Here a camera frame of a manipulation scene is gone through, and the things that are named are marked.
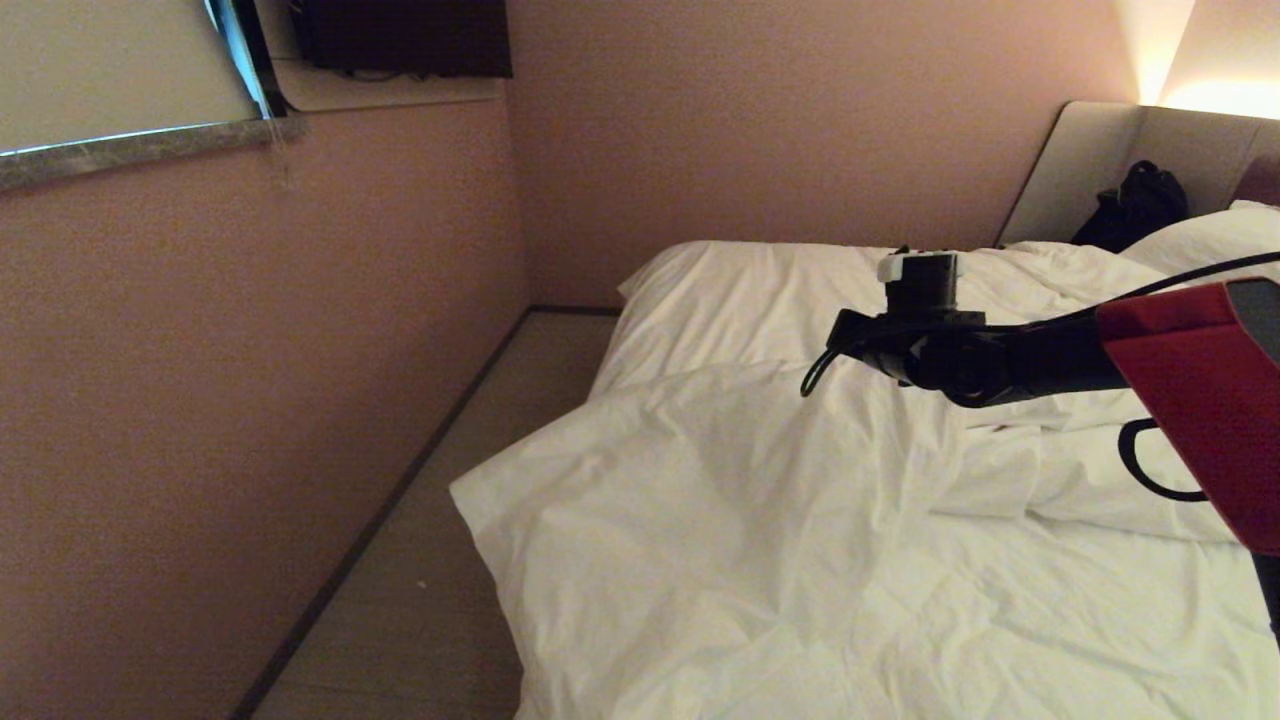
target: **window blind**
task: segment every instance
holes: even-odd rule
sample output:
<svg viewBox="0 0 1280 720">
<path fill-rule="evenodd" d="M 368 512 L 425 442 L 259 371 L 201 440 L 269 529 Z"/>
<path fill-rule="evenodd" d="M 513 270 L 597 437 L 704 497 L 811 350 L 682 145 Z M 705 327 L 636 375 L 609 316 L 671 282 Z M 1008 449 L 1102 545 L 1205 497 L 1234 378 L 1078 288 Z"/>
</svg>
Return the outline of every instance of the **window blind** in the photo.
<svg viewBox="0 0 1280 720">
<path fill-rule="evenodd" d="M 202 0 L 0 0 L 0 152 L 261 118 Z"/>
</svg>

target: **headboard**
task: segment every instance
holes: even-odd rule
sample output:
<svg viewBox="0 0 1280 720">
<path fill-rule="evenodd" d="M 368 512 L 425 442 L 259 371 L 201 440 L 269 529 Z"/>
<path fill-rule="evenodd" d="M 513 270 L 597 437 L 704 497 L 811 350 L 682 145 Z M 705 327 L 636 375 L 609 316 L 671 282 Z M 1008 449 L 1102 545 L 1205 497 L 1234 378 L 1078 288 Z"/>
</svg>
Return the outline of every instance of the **headboard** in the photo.
<svg viewBox="0 0 1280 720">
<path fill-rule="evenodd" d="M 1260 202 L 1280 204 L 1280 120 L 1069 102 L 997 243 L 1070 241 L 1097 209 L 1096 195 L 1117 187 L 1138 160 L 1172 170 L 1192 215 L 1224 210 L 1243 197 L 1242 191 Z"/>
<path fill-rule="evenodd" d="M 1254 158 L 1235 186 L 1231 200 L 1280 206 L 1280 154 Z"/>
</svg>

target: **pink wall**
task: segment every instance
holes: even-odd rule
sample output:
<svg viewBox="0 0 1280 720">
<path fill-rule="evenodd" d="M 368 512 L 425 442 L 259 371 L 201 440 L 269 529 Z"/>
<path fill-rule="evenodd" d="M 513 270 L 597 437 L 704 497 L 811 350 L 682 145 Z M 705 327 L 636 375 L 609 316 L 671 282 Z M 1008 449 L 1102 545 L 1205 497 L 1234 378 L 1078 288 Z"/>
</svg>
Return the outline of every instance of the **pink wall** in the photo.
<svg viewBox="0 0 1280 720">
<path fill-rule="evenodd" d="M 1280 3 L 1198 0 L 1161 101 L 1190 110 L 1280 118 Z"/>
<path fill-rule="evenodd" d="M 0 715 L 223 717 L 527 304 L 503 102 L 0 196 Z"/>
<path fill-rule="evenodd" d="M 1137 99 L 1112 0 L 512 3 L 534 300 L 716 237 L 992 242 L 1069 100 Z"/>
</svg>

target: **wall-mounted tv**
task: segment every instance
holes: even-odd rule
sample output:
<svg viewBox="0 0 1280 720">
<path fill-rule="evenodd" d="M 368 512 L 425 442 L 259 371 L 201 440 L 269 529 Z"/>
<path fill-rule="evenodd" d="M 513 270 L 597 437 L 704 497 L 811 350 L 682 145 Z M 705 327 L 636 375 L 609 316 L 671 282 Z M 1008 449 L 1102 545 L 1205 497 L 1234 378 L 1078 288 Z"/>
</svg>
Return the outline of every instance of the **wall-mounted tv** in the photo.
<svg viewBox="0 0 1280 720">
<path fill-rule="evenodd" d="M 320 68 L 512 77 L 504 0 L 292 0 L 291 15 Z"/>
</svg>

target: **gray floor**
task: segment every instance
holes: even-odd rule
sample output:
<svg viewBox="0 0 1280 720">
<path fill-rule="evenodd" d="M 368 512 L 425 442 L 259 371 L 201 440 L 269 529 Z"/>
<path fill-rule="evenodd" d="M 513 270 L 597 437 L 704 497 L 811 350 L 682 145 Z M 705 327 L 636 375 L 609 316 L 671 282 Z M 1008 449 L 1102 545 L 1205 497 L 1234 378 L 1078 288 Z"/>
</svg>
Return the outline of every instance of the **gray floor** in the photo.
<svg viewBox="0 0 1280 720">
<path fill-rule="evenodd" d="M 511 717 L 520 661 L 448 484 L 579 406 L 616 319 L 534 313 L 255 720 Z"/>
</svg>

